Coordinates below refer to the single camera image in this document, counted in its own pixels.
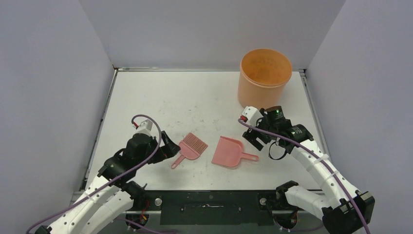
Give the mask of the pink plastic hand brush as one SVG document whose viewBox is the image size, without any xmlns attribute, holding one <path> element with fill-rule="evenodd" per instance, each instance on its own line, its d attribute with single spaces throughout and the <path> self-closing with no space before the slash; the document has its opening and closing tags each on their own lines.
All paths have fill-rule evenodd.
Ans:
<svg viewBox="0 0 413 234">
<path fill-rule="evenodd" d="M 175 169 L 184 159 L 196 160 L 208 147 L 208 145 L 199 139 L 196 135 L 189 132 L 180 142 L 179 157 L 171 165 Z"/>
</svg>

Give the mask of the pink plastic dustpan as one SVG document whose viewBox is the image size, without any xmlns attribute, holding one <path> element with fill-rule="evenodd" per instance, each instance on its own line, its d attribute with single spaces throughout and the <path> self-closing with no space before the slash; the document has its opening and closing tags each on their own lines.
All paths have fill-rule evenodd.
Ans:
<svg viewBox="0 0 413 234">
<path fill-rule="evenodd" d="M 228 168 L 236 168 L 242 159 L 257 162 L 257 155 L 244 152 L 244 144 L 233 138 L 220 136 L 211 163 Z"/>
</svg>

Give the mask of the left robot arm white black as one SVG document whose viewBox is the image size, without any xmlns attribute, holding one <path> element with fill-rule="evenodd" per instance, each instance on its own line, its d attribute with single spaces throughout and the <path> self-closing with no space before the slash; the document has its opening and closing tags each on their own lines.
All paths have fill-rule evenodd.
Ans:
<svg viewBox="0 0 413 234">
<path fill-rule="evenodd" d="M 181 147 L 161 131 L 161 138 L 148 130 L 138 131 L 126 147 L 108 158 L 91 184 L 59 218 L 39 226 L 37 234 L 96 234 L 124 211 L 146 204 L 145 188 L 134 182 L 139 168 L 176 156 Z"/>
</svg>

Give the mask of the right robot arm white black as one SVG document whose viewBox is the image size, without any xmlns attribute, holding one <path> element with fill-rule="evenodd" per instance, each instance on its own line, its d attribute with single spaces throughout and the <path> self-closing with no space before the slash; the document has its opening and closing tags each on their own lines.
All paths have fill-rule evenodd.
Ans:
<svg viewBox="0 0 413 234">
<path fill-rule="evenodd" d="M 276 188 L 275 202 L 281 209 L 290 206 L 307 211 L 322 221 L 330 234 L 354 234 L 360 229 L 370 233 L 375 199 L 361 192 L 332 164 L 322 152 L 313 135 L 302 124 L 293 125 L 281 106 L 269 109 L 244 108 L 239 123 L 248 129 L 243 137 L 256 149 L 265 144 L 284 149 L 281 160 L 291 155 L 311 175 L 323 194 L 311 192 L 295 181 Z"/>
</svg>

